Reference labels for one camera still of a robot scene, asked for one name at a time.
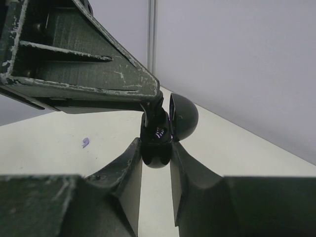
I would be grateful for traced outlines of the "black earbud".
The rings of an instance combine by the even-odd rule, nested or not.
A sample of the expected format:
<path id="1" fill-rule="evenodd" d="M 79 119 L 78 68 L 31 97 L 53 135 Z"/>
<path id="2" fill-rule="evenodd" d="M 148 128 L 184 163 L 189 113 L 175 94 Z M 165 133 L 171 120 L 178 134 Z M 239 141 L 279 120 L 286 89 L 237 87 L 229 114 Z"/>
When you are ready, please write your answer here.
<path id="1" fill-rule="evenodd" d="M 140 105 L 144 111 L 142 118 L 142 127 L 148 132 L 155 131 L 158 125 L 164 120 L 163 94 L 160 93 L 152 101 L 142 102 Z"/>

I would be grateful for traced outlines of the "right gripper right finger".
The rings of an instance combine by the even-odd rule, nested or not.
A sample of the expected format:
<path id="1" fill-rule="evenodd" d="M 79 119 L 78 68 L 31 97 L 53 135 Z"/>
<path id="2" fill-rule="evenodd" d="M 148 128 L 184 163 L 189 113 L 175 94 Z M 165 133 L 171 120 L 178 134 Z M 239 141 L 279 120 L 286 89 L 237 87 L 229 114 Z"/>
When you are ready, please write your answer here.
<path id="1" fill-rule="evenodd" d="M 315 236 L 314 177 L 223 177 L 180 143 L 172 149 L 172 200 L 180 236 Z"/>

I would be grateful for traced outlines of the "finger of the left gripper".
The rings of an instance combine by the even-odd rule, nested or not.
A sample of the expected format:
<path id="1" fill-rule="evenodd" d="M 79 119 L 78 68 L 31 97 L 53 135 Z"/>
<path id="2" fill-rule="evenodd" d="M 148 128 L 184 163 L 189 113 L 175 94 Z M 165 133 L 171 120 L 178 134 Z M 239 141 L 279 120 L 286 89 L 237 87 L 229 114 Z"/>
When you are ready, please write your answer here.
<path id="1" fill-rule="evenodd" d="M 160 84 L 88 1 L 3 0 L 0 92 L 39 110 L 142 111 L 158 103 Z"/>

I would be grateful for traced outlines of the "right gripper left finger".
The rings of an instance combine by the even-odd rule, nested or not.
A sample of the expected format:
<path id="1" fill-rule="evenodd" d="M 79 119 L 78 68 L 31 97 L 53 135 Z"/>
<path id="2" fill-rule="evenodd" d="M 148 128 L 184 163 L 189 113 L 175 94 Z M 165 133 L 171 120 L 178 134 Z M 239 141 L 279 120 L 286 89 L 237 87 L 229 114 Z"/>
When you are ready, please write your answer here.
<path id="1" fill-rule="evenodd" d="M 3 237 L 135 237 L 142 178 L 141 142 L 88 177 L 3 175 Z"/>

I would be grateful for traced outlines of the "black earbud case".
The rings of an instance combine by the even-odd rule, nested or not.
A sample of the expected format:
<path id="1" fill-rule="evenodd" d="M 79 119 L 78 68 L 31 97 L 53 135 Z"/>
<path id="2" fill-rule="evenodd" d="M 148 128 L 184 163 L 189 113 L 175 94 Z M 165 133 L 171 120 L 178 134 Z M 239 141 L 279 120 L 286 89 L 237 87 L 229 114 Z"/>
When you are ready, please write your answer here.
<path id="1" fill-rule="evenodd" d="M 144 164 L 154 169 L 165 167 L 172 157 L 172 143 L 189 137 L 196 129 L 198 119 L 198 109 L 192 101 L 171 93 L 169 111 L 164 110 L 164 120 L 155 131 L 148 132 L 141 122 L 141 157 Z"/>

